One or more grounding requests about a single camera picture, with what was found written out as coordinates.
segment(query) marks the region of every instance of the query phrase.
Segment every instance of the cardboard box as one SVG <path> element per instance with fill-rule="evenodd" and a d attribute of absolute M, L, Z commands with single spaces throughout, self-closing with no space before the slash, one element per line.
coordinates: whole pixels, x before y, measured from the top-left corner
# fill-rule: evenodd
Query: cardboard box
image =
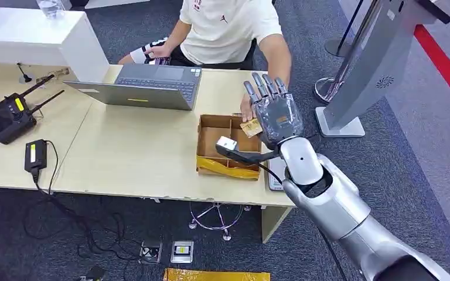
<path fill-rule="evenodd" d="M 242 131 L 240 116 L 201 115 L 197 127 L 197 164 L 199 174 L 219 174 L 240 179 L 258 180 L 260 168 L 257 165 L 246 166 L 220 155 L 215 144 L 221 136 L 237 142 L 242 152 L 261 152 L 261 141 L 257 136 L 248 138 Z"/>

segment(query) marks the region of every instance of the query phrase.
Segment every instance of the robotic arm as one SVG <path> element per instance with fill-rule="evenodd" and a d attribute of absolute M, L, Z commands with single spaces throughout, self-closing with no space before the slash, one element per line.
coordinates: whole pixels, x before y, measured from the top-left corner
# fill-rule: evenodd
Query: robotic arm
<path fill-rule="evenodd" d="M 263 155 L 239 152 L 236 143 L 225 137 L 216 144 L 217 151 L 244 164 L 275 157 L 284 159 L 287 168 L 282 186 L 286 195 L 329 239 L 342 246 L 366 280 L 450 280 L 450 275 L 431 258 L 379 224 L 359 197 L 356 185 L 299 136 L 302 118 L 284 83 L 276 78 L 275 87 L 266 74 L 263 75 L 266 87 L 257 73 L 253 73 L 253 79 L 261 97 L 248 81 L 244 85 L 263 128 L 260 139 L 272 152 Z M 314 196 L 312 192 L 307 195 L 322 183 L 323 188 Z"/>

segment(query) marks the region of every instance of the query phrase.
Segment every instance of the table leg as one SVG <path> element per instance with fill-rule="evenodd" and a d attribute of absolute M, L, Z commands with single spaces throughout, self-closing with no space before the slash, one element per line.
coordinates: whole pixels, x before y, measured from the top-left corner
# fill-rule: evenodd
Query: table leg
<path fill-rule="evenodd" d="M 291 210 L 292 207 L 277 206 L 268 206 L 266 209 L 261 210 L 261 235 L 263 244 L 270 240 L 270 237 Z"/>

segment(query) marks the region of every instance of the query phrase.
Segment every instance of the laptop keyboard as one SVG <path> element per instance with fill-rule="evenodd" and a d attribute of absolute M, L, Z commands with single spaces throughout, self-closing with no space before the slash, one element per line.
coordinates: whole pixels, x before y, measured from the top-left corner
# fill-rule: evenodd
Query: laptop keyboard
<path fill-rule="evenodd" d="M 138 86 L 138 87 L 151 87 L 151 88 L 165 88 L 176 89 L 182 93 L 183 98 L 192 103 L 192 95 L 194 93 L 195 83 L 178 82 L 178 81 L 155 81 L 137 78 L 119 78 L 116 84 Z"/>

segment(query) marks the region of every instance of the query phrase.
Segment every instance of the black shorts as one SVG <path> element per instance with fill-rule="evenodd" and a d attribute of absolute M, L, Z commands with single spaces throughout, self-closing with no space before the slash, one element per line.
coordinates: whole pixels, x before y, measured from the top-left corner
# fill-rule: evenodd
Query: black shorts
<path fill-rule="evenodd" d="M 216 63 L 216 64 L 200 64 L 197 65 L 187 59 L 182 53 L 180 45 L 178 45 L 170 55 L 170 65 L 171 66 L 199 66 L 202 68 L 216 68 L 216 69 L 240 69 L 240 70 L 253 70 L 253 58 L 250 60 L 245 60 L 240 63 Z"/>

